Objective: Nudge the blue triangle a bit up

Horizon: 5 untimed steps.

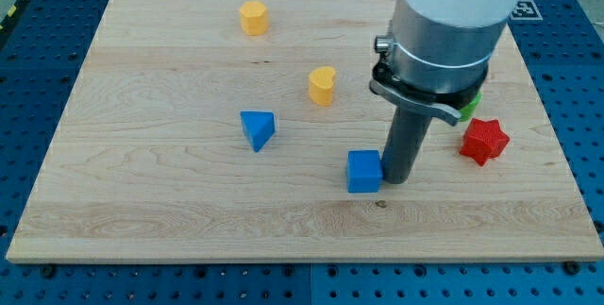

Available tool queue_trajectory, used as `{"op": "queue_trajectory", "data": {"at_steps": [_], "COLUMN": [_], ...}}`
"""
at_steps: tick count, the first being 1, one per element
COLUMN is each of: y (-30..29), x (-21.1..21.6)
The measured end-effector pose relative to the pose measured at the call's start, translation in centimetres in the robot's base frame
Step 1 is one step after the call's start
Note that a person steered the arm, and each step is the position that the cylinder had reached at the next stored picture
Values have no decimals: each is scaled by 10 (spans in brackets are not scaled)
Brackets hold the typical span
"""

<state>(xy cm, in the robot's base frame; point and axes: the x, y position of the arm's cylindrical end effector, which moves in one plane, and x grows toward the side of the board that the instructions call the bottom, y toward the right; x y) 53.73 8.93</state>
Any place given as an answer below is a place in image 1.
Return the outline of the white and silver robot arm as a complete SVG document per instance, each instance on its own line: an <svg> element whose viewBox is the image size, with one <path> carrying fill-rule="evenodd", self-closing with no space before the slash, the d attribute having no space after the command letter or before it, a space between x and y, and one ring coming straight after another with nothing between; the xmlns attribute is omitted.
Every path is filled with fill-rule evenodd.
<svg viewBox="0 0 604 305"><path fill-rule="evenodd" d="M396 0L375 39L370 89L396 107L397 126L456 125L478 94L518 0Z"/></svg>

